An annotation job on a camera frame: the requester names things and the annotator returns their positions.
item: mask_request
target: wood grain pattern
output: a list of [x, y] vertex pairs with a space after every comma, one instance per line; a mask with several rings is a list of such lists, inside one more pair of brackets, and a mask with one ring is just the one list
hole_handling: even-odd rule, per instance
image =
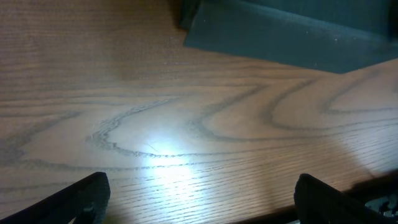
[[108, 223], [230, 223], [398, 167], [398, 68], [182, 47], [178, 1], [0, 2], [0, 218], [105, 171]]

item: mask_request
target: wood grain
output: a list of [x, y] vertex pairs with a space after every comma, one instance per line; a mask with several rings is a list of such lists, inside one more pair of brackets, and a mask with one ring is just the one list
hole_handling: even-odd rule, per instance
[[0, 218], [95, 171], [108, 223], [230, 223], [293, 204], [304, 172], [344, 190], [398, 168], [398, 61], [188, 49], [178, 6], [0, 2]]

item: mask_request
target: table top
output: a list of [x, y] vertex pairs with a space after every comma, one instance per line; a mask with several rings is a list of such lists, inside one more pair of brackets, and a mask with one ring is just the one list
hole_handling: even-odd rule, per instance
[[306, 70], [183, 47], [179, 1], [0, 2], [0, 218], [106, 172], [105, 223], [231, 223], [398, 164], [398, 61]]

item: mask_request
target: brown wooden table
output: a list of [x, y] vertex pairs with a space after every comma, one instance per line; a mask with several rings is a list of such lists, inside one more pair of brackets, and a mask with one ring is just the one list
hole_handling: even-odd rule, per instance
[[0, 2], [0, 218], [95, 171], [108, 223], [228, 223], [292, 205], [304, 172], [345, 190], [397, 168], [397, 61], [184, 48], [179, 4]]

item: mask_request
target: wooden surface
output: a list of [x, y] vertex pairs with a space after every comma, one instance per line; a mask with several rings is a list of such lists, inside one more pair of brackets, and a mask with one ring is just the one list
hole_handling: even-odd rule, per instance
[[184, 48], [178, 5], [0, 2], [0, 218], [97, 170], [108, 223], [230, 223], [293, 204], [303, 172], [344, 190], [397, 168], [398, 61]]

